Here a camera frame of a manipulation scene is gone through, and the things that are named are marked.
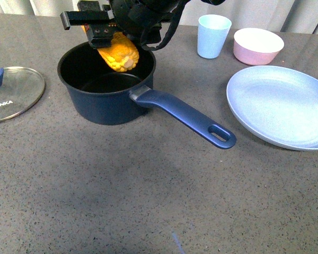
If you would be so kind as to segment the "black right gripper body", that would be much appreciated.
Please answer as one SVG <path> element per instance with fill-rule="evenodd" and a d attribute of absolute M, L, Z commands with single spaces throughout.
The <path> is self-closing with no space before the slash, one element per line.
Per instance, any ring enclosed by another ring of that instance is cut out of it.
<path fill-rule="evenodd" d="M 94 49 L 110 47 L 116 32 L 143 49 L 162 49 L 179 25 L 184 1 L 79 1 L 77 7 L 60 14 L 63 27 L 83 25 Z"/>

